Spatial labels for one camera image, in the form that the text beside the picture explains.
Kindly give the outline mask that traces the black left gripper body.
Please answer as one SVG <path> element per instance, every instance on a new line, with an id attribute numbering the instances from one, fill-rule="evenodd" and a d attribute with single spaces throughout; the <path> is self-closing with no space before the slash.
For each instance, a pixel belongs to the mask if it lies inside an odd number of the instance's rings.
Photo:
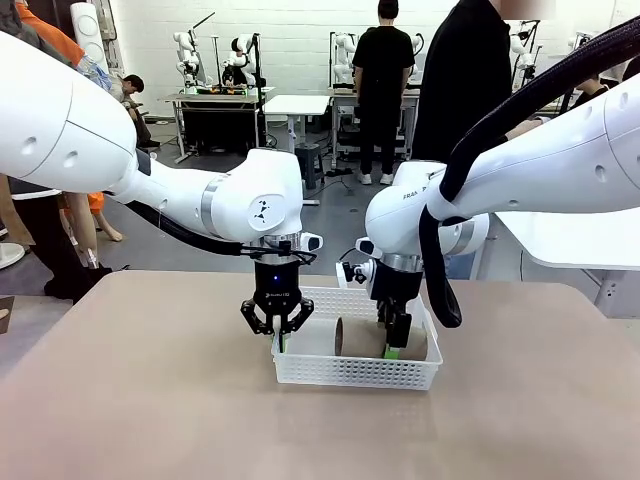
<path id="1" fill-rule="evenodd" d="M 267 325 L 272 326 L 275 317 L 285 321 L 299 305 L 299 269 L 299 261 L 280 265 L 255 263 L 253 301 L 265 314 Z"/>

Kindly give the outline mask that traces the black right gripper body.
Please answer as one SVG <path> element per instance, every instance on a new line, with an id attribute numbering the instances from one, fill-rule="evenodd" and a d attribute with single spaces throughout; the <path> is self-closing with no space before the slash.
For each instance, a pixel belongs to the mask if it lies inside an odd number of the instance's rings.
<path id="1" fill-rule="evenodd" d="M 374 301 L 409 302 L 419 295 L 423 272 L 405 272 L 375 261 L 373 276 L 368 282 L 369 298 Z"/>

